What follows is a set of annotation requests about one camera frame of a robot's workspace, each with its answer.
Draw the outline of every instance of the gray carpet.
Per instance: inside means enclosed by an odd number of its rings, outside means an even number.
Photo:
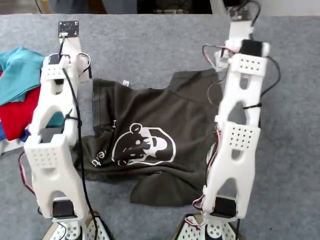
[[[208,68],[202,45],[220,45],[229,32],[227,18],[210,15],[5,15],[0,16],[0,52],[22,45],[55,53],[57,22],[76,19],[94,77],[129,80],[133,88],[163,88],[176,71]],[[282,82],[262,100],[255,182],[241,224],[249,240],[319,237],[319,26],[318,17],[261,17],[256,24],[255,39],[271,43]],[[275,77],[270,64],[264,87]],[[89,82],[78,91],[83,135],[92,133],[91,91]],[[21,183],[20,152],[0,157],[1,239],[37,240],[50,220],[37,214],[36,200]],[[194,212],[188,206],[131,204],[134,184],[87,183],[93,207],[117,240],[169,239],[182,216]]]

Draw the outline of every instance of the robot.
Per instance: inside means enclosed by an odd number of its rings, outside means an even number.
[[[217,145],[209,154],[203,194],[193,202],[201,214],[185,215],[174,240],[237,240],[240,219],[247,214],[255,178],[260,97],[270,45],[253,40],[253,21],[247,7],[230,9],[229,14],[232,22],[228,40],[221,47],[211,46],[221,48],[214,55],[215,64],[203,52],[217,72],[228,70],[223,99],[212,130],[217,135]],[[246,87],[241,87],[242,79],[246,79]],[[238,102],[243,104],[245,124],[228,120]],[[229,179],[235,182],[236,197],[218,195]],[[237,221],[236,227],[231,224],[234,221]]]
[[[70,152],[77,140],[77,129],[81,141],[76,97],[79,82],[89,78],[91,62],[81,52],[79,21],[60,22],[58,38],[59,53],[43,61],[39,101],[28,128],[30,136],[24,144],[38,212],[56,223],[42,239],[109,240],[109,231],[90,206],[84,177],[81,179],[77,173]],[[56,112],[65,116],[63,129],[45,141],[41,130]]]
[[[270,45],[252,39],[253,22],[247,8],[237,9],[231,18],[228,40],[218,47],[221,50],[215,54],[215,65],[209,61],[217,72],[228,70],[213,129],[218,141],[208,154],[203,195],[194,201],[195,206],[200,203],[196,208],[201,214],[187,214],[173,237],[175,240],[236,240],[239,221],[236,228],[230,223],[243,219],[247,213],[260,135],[261,88]],[[38,106],[24,145],[39,213],[53,222],[43,240],[110,240],[108,228],[90,206],[84,177],[79,177],[70,152],[77,130],[81,145],[78,85],[90,77],[90,60],[81,52],[79,22],[60,22],[58,37],[59,53],[51,54],[43,62]],[[245,89],[240,86],[243,78],[248,82]],[[243,103],[246,124],[228,120],[238,102]],[[41,130],[58,111],[65,116],[63,129],[44,141]],[[235,180],[235,198],[218,195],[228,179]]]

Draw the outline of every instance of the teal cloth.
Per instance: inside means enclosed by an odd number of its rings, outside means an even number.
[[[49,123],[47,124],[47,128],[57,128],[64,125],[65,117],[63,116],[62,112],[56,112],[51,117]]]
[[[22,46],[0,53],[0,106],[22,102],[26,93],[40,85],[45,57]]]

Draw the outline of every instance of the folded t-shirt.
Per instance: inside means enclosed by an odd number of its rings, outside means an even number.
[[[213,70],[176,72],[164,89],[133,90],[94,79],[95,136],[83,137],[84,167],[90,180],[136,177],[133,203],[183,206],[202,194],[206,154],[216,137],[214,117],[222,99]],[[78,144],[72,158],[79,165]]]

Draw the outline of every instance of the white print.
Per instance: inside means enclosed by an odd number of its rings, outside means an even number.
[[[112,161],[118,165],[158,165],[172,162],[176,156],[176,144],[159,127],[143,127],[132,123],[129,131],[122,134],[112,150]]]
[[[92,162],[91,162],[95,167],[97,167],[97,165],[101,166],[101,163],[96,160],[96,159],[93,159]]]
[[[98,152],[98,154],[95,156],[95,158],[91,161],[92,165],[94,165],[95,167],[97,166],[102,166],[101,164],[101,160],[103,160],[107,155],[107,150],[103,150]]]
[[[105,156],[106,156],[106,154],[105,154],[103,151],[100,151],[100,152],[98,153],[98,158],[99,158],[99,159],[104,159]]]
[[[116,122],[117,122],[117,120],[113,120],[113,125],[111,126],[112,128],[116,128]]]

